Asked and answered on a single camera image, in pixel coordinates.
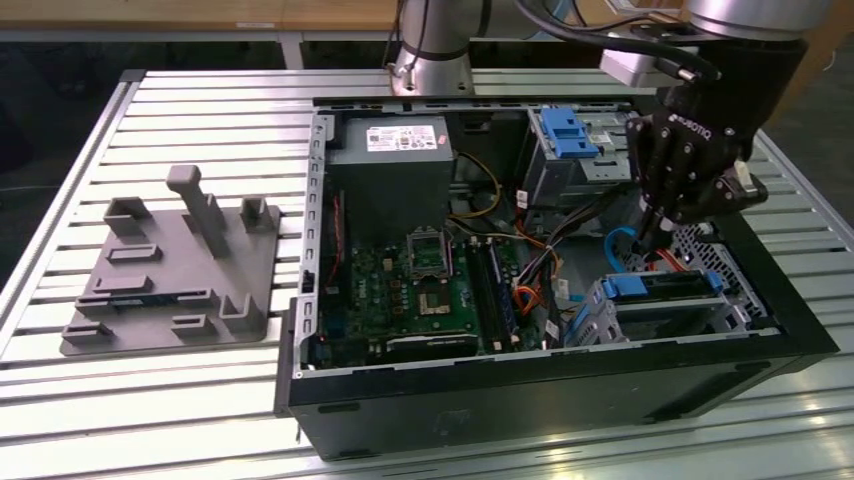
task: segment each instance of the sticker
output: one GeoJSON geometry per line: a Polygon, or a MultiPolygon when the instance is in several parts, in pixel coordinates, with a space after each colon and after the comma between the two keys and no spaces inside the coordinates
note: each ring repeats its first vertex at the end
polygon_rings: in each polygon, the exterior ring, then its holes
{"type": "Polygon", "coordinates": [[[590,136],[590,141],[593,143],[614,143],[612,142],[612,136],[606,133],[602,135],[589,135],[590,136]]]}
{"type": "Polygon", "coordinates": [[[529,208],[529,192],[517,190],[517,207],[529,208]]]}
{"type": "Polygon", "coordinates": [[[238,28],[277,28],[277,24],[259,22],[238,22],[238,28]]]}
{"type": "Polygon", "coordinates": [[[570,299],[570,281],[565,278],[558,279],[558,296],[566,300],[570,299]]]}
{"type": "Polygon", "coordinates": [[[558,336],[561,335],[561,330],[558,329],[558,325],[551,320],[546,320],[546,333],[551,335],[555,340],[561,340],[558,336]]]}
{"type": "Polygon", "coordinates": [[[401,152],[437,150],[437,133],[433,125],[371,127],[367,130],[369,152],[401,152]]]}

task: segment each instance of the green circuit board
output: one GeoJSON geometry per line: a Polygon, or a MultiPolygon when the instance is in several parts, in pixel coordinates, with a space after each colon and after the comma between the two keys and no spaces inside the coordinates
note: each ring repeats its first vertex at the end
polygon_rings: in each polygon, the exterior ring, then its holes
{"type": "MultiPolygon", "coordinates": [[[[443,255],[430,242],[401,242],[351,250],[342,280],[347,285],[334,289],[322,303],[325,342],[315,349],[321,368],[370,364],[385,342],[419,335],[474,335],[478,354],[485,353],[465,246],[449,243],[445,249],[443,255]],[[419,274],[437,270],[443,273],[419,274]]],[[[519,269],[515,250],[507,243],[497,251],[509,285],[519,269]]]]}

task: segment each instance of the gray plastic stand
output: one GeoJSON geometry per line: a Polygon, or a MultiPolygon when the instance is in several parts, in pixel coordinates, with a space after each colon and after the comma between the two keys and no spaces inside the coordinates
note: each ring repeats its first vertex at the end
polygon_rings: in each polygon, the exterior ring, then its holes
{"type": "Polygon", "coordinates": [[[167,186],[187,211],[115,198],[112,233],[63,331],[63,355],[257,342],[267,334],[279,209],[263,198],[221,209],[195,165],[167,186]]]}

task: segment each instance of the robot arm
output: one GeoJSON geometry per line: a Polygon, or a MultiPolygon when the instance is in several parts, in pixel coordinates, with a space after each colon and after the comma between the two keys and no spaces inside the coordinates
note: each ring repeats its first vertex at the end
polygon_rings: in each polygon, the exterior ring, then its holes
{"type": "Polygon", "coordinates": [[[636,26],[630,38],[567,31],[535,1],[517,4],[558,38],[602,45],[601,67],[618,80],[661,87],[657,111],[626,125],[641,248],[668,248],[680,224],[764,202],[768,189],[745,162],[829,1],[689,0],[690,23],[636,26]]]}
{"type": "MultiPolygon", "coordinates": [[[[561,4],[546,0],[543,8],[554,13],[561,4]]],[[[397,96],[474,95],[471,38],[529,38],[539,32],[514,0],[399,0],[398,8],[402,48],[390,66],[397,96]]]]}
{"type": "Polygon", "coordinates": [[[806,52],[802,33],[821,22],[830,0],[689,0],[690,23],[636,25],[622,36],[563,24],[558,1],[401,2],[403,49],[390,70],[397,95],[474,94],[470,38],[526,38],[535,29],[601,46],[606,73],[628,85],[660,87],[657,111],[626,125],[645,251],[670,246],[680,224],[768,199],[745,162],[806,52]],[[513,4],[529,26],[515,20],[513,4]]]}

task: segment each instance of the metal rail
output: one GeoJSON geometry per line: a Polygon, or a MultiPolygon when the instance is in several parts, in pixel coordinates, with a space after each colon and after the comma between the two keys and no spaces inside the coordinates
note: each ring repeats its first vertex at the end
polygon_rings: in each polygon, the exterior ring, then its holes
{"type": "MultiPolygon", "coordinates": [[[[854,240],[768,137],[752,163],[772,190],[746,218],[842,353],[698,419],[325,463],[294,419],[271,416],[281,318],[259,344],[66,358],[114,196],[181,205],[170,165],[195,163],[222,206],[263,194],[286,215],[273,309],[297,285],[313,98],[386,96],[377,71],[151,72],[122,84],[3,296],[0,478],[770,478],[854,463],[854,240]]],[[[481,95],[633,93],[594,70],[481,70],[481,95]]]]}

